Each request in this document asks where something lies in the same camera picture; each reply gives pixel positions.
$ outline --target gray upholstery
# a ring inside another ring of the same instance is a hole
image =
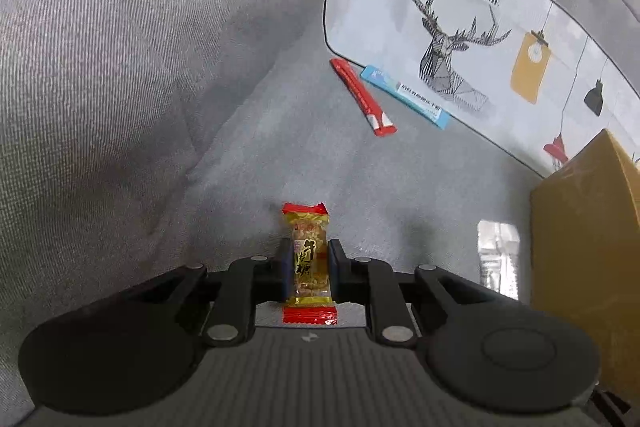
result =
[[[618,5],[591,1],[606,27]],[[349,255],[470,279],[478,221],[513,223],[526,289],[537,175],[381,92],[399,132],[374,137],[328,65],[322,0],[3,0],[0,42],[1,426],[32,407],[33,327],[186,260],[270,252],[285,200],[324,201]]]

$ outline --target black lamp illustration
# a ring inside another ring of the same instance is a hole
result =
[[[547,143],[542,149],[552,158],[552,163],[554,166],[554,170],[557,171],[562,167],[565,163],[569,161],[569,157],[566,155],[564,151],[564,140],[562,140],[562,125],[564,124],[564,112],[566,111],[566,106],[569,103],[569,98],[571,97],[571,93],[574,90],[575,79],[578,78],[578,67],[580,66],[580,61],[582,60],[582,56],[584,55],[584,50],[587,47],[587,42],[589,38],[587,37],[584,41],[584,47],[582,48],[582,53],[580,54],[580,58],[578,58],[578,63],[575,65],[575,75],[574,75],[574,83],[571,85],[571,89],[569,90],[569,94],[566,96],[566,100],[564,101],[564,107],[562,108],[562,113],[560,114],[560,132],[558,136],[556,136],[551,143]]]
[[[592,87],[584,96],[584,103],[593,111],[595,116],[600,116],[602,112],[602,73],[604,73],[604,66],[607,65],[607,60],[609,60],[609,57],[604,61],[600,77],[596,80],[596,86]]]

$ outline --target metal screw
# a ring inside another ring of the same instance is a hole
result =
[[[214,341],[232,341],[238,336],[238,330],[231,324],[216,324],[207,330],[207,335]]]
[[[404,326],[389,326],[382,330],[382,336],[390,342],[406,342],[411,340],[414,332]]]

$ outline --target snack wrapper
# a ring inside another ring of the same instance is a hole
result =
[[[284,310],[284,322],[335,324],[337,313],[327,265],[329,213],[323,203],[285,203],[282,213],[291,227],[294,256],[294,287]]]

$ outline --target black object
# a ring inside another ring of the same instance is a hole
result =
[[[41,325],[18,358],[32,399],[71,415],[112,415],[155,403],[188,415],[204,393],[217,397],[197,406],[207,414],[218,407],[223,416],[232,414],[237,402],[242,416],[242,401],[229,400],[234,393],[253,396],[256,380],[264,382],[260,389],[288,393],[297,392],[302,378],[337,391],[379,378],[376,385],[388,391],[373,387],[362,399],[399,407],[406,406],[396,400],[403,393],[428,400],[439,389],[439,403],[454,396],[483,410],[530,415],[569,408],[593,389],[598,353],[577,328],[437,267],[406,274],[380,260],[348,259],[337,239],[329,242],[332,295],[364,305],[367,328],[256,328],[256,304],[286,299],[292,258],[291,241],[283,239],[274,257],[240,259],[224,272],[180,267]],[[268,393],[255,399],[256,407],[273,403]],[[350,414],[358,423],[374,419]],[[138,425],[137,418],[127,425]],[[251,418],[245,423],[252,425]],[[174,425],[186,424],[176,417]]]
[[[602,112],[602,81],[596,80],[596,86],[592,87],[584,96],[584,103],[593,111],[595,116]]]
[[[439,268],[417,269],[415,276],[446,314],[425,346],[426,363],[463,399],[491,410],[543,413],[584,397],[593,384],[598,353],[577,328]]]
[[[591,403],[600,412],[611,427],[637,427],[640,424],[640,412],[611,391],[605,391],[598,385],[591,394]]]

